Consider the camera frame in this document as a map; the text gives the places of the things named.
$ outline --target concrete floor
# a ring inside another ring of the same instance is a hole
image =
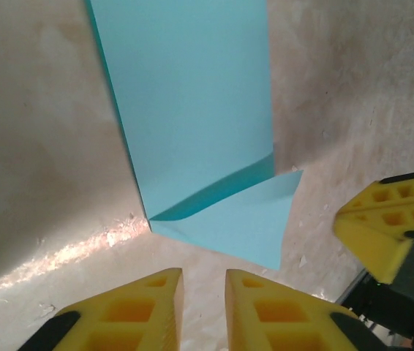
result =
[[[0,1],[0,350],[167,267],[184,269],[183,350],[227,347],[227,268],[331,301],[353,280],[335,212],[414,171],[414,0],[268,7],[277,165],[304,169],[279,271],[150,233],[83,2]]]

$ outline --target light blue paper sheet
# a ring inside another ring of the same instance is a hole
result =
[[[266,2],[89,1],[152,230],[278,268]]]

